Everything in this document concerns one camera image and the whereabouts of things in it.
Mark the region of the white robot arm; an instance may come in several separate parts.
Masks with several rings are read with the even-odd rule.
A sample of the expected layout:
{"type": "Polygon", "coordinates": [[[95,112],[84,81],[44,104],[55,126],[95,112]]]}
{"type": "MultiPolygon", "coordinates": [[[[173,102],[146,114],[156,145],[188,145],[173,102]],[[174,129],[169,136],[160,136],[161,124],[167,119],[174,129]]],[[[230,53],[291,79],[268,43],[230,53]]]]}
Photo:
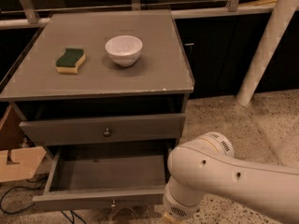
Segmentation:
{"type": "Polygon", "coordinates": [[[204,196],[213,194],[282,224],[299,224],[299,170],[239,160],[220,133],[205,133],[175,147],[167,167],[163,203],[173,219],[191,218],[204,196]]]}

